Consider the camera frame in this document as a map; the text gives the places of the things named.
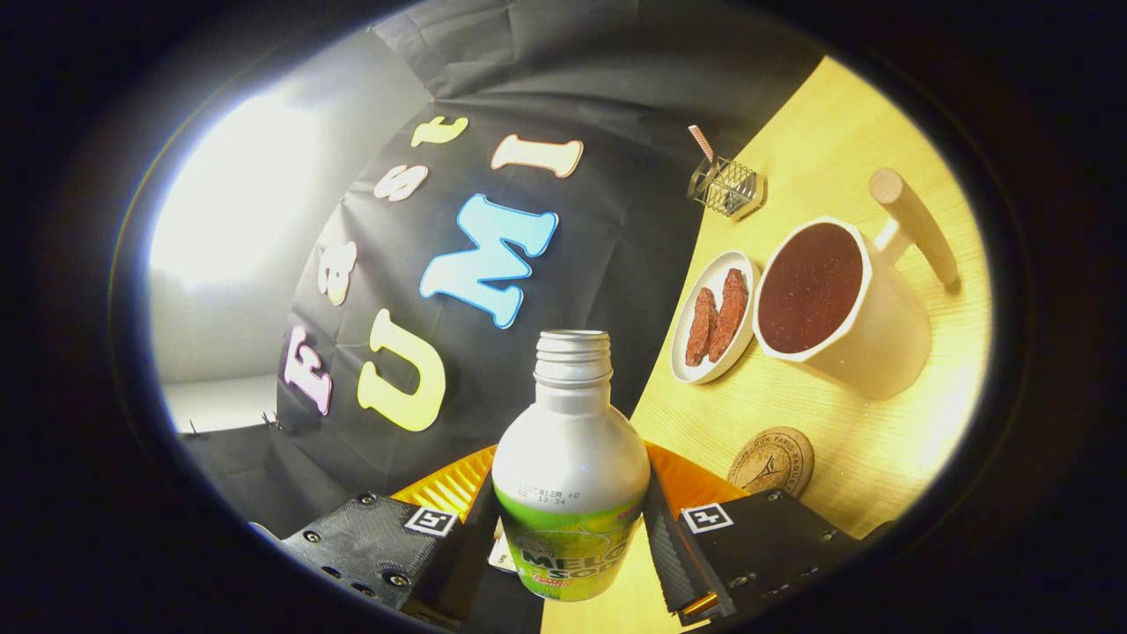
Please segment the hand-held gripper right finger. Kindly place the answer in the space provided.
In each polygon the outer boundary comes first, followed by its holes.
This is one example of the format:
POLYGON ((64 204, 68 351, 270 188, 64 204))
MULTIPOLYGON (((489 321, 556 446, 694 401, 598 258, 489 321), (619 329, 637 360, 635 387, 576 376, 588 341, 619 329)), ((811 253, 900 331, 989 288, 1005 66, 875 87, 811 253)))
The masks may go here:
POLYGON ((786 490, 749 494, 656 443, 645 530, 681 625, 754 617, 857 559, 850 536, 786 490))

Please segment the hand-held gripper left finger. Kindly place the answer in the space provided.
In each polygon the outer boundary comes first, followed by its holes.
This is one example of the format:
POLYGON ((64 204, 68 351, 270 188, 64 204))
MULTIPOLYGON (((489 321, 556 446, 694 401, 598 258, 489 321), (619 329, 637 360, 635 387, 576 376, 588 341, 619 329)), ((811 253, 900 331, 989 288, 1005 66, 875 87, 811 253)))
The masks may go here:
POLYGON ((391 495, 362 492, 279 546, 364 601, 458 629, 494 547, 496 450, 474 450, 391 495))

